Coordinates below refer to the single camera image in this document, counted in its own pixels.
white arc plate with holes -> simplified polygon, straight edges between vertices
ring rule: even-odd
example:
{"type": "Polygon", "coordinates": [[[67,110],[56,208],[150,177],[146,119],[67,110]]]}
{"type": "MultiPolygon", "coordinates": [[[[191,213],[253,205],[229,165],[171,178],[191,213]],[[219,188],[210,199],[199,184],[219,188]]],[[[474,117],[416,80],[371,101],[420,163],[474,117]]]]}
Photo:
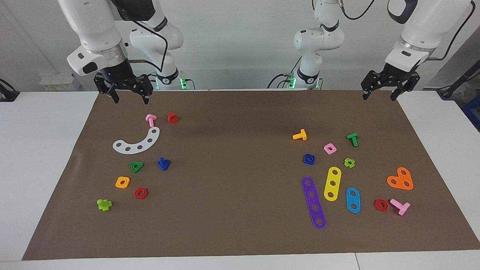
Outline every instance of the white arc plate with holes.
{"type": "Polygon", "coordinates": [[[113,149],[120,154],[125,155],[142,153],[143,151],[149,149],[156,142],[159,135],[160,129],[154,126],[148,130],[147,137],[145,137],[143,141],[136,144],[127,144],[124,140],[118,140],[113,143],[113,149]]]}

pink bolt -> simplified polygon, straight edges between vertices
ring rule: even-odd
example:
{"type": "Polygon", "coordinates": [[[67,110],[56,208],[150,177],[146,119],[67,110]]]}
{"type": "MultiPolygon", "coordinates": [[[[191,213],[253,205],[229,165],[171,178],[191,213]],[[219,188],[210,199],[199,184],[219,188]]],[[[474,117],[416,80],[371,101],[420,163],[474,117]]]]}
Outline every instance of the pink bolt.
{"type": "Polygon", "coordinates": [[[148,121],[148,124],[150,127],[154,127],[155,125],[153,124],[153,121],[156,120],[156,116],[153,114],[147,114],[147,117],[145,117],[145,121],[148,121]]]}
{"type": "Polygon", "coordinates": [[[410,207],[410,204],[409,203],[405,203],[405,204],[401,204],[399,203],[397,200],[395,199],[391,199],[390,200],[390,203],[395,206],[396,208],[398,208],[398,214],[400,216],[403,216],[403,214],[405,214],[405,212],[407,211],[407,209],[410,207]]]}

red nut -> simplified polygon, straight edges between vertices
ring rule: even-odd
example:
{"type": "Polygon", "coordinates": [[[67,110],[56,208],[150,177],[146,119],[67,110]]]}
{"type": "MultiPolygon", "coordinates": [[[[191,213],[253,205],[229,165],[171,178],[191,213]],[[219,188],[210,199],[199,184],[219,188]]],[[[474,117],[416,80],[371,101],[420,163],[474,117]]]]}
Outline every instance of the red nut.
{"type": "Polygon", "coordinates": [[[375,208],[377,208],[378,211],[385,212],[388,210],[388,203],[384,199],[377,199],[375,200],[375,208]]]}
{"type": "Polygon", "coordinates": [[[147,189],[144,187],[139,187],[137,188],[137,190],[135,190],[135,198],[137,199],[144,199],[145,197],[147,197],[147,195],[147,189]]]}
{"type": "Polygon", "coordinates": [[[167,119],[170,124],[175,124],[179,121],[179,117],[172,112],[167,113],[167,119]]]}

white table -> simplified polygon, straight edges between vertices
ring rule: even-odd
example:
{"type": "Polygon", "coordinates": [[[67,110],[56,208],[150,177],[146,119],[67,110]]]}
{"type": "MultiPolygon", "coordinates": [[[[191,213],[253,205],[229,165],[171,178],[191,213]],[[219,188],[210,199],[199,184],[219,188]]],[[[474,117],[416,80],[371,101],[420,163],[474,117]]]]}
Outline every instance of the white table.
{"type": "MultiPolygon", "coordinates": [[[[96,92],[21,93],[13,103],[0,103],[0,269],[460,270],[480,266],[480,251],[20,261],[96,96],[96,92]]],[[[406,93],[398,101],[479,237],[480,134],[454,102],[442,101],[435,92],[406,93]]]]}

yellow square nut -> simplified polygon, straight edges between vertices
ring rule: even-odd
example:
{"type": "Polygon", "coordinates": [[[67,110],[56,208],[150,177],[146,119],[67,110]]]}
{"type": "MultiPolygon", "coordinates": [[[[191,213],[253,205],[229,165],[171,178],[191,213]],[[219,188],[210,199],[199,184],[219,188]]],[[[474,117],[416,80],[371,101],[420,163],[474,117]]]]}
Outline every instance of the yellow square nut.
{"type": "Polygon", "coordinates": [[[117,188],[127,188],[128,184],[130,184],[130,178],[125,176],[120,176],[115,183],[117,188]]]}

